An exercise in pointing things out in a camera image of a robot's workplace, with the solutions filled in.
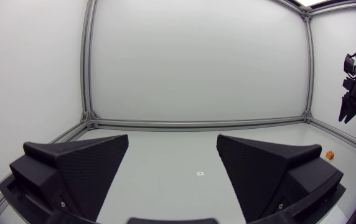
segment small orange cube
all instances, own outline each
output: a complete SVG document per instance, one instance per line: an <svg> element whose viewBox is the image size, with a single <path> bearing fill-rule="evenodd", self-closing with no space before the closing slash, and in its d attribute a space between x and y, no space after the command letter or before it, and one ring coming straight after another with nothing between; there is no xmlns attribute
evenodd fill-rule
<svg viewBox="0 0 356 224"><path fill-rule="evenodd" d="M333 159L334 158L334 153L332 151L327 152L326 153L326 158L329 159L329 160Z"/></svg>

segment white wall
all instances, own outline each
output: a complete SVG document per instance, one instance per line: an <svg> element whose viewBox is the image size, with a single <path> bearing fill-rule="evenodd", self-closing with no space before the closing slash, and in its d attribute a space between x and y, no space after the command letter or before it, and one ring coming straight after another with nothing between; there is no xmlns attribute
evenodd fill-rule
<svg viewBox="0 0 356 224"><path fill-rule="evenodd" d="M304 110L304 23L274 1L99 1L92 47L93 106L102 118L231 120Z"/></svg>
<svg viewBox="0 0 356 224"><path fill-rule="evenodd" d="M80 120L86 5L0 0L0 180L23 142L49 142Z"/></svg>
<svg viewBox="0 0 356 224"><path fill-rule="evenodd" d="M356 115L339 122L344 58L356 52L356 9L322 14L311 22L315 53L315 85L312 113L329 125L356 137Z"/></svg>

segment metal rail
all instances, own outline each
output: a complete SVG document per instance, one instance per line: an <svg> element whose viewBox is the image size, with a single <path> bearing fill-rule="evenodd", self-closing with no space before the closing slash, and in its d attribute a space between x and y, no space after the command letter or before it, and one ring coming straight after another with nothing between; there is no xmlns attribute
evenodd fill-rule
<svg viewBox="0 0 356 224"><path fill-rule="evenodd" d="M354 148L356 148L356 138L315 118L310 118L310 124L345 141Z"/></svg>
<svg viewBox="0 0 356 224"><path fill-rule="evenodd" d="M291 2L285 1L285 0L275 0L279 3L281 3L282 5L286 6L287 8L293 10L294 12L298 13L298 14L303 14L304 11L302 9L300 9L299 7L293 5Z"/></svg>
<svg viewBox="0 0 356 224"><path fill-rule="evenodd" d="M95 16L97 0L88 0L87 9L85 11L82 46L81 46L81 96L83 113L92 111L91 98L91 38L93 18Z"/></svg>
<svg viewBox="0 0 356 224"><path fill-rule="evenodd" d="M314 41L312 38L312 30L311 30L311 19L312 17L309 15L302 16L304 21L306 35L307 35L307 46L308 46L308 87L307 87L307 100L305 109L303 112L303 116L308 118L312 117L311 114L311 106L312 106L312 96L314 94L314 80L315 80L315 72L314 72Z"/></svg>
<svg viewBox="0 0 356 224"><path fill-rule="evenodd" d="M356 2L350 2L350 3L345 3L345 4L339 4L335 6L330 6L330 7L324 7L322 9L315 9L312 11L309 11L310 16L316 16L328 12L334 12L334 11L339 11L343 9L353 9L356 8Z"/></svg>
<svg viewBox="0 0 356 224"><path fill-rule="evenodd" d="M303 119L302 116L298 116L244 121L123 121L101 119L97 122L101 129L125 131L221 131L297 124L301 123Z"/></svg>

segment gray floor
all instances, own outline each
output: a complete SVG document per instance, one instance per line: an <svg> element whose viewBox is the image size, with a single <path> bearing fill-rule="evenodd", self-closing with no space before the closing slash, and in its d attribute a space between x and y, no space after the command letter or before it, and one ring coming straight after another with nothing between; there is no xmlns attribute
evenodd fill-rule
<svg viewBox="0 0 356 224"><path fill-rule="evenodd" d="M97 129L80 140L118 134L129 137L129 148L97 222L126 223L129 217L162 220L214 217L220 223L245 223L215 148L220 133L281 144L316 143L322 145L322 157L333 151L335 157L329 162L344 173L341 184L347 188L338 207L347 218L355 210L356 149L308 124L196 133ZM197 176L198 171L205 175ZM0 223L18 223L18 218L8 208Z"/></svg>

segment enclosure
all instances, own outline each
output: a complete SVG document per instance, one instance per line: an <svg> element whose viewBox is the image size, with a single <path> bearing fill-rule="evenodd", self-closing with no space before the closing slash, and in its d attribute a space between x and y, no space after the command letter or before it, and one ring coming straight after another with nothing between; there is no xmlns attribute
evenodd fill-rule
<svg viewBox="0 0 356 224"><path fill-rule="evenodd" d="M356 1L0 1L0 181L26 141L128 134L97 222L245 223L217 135L320 144L347 189L321 222L345 222L356 116L339 114L354 52ZM22 222L0 194L0 223Z"/></svg>

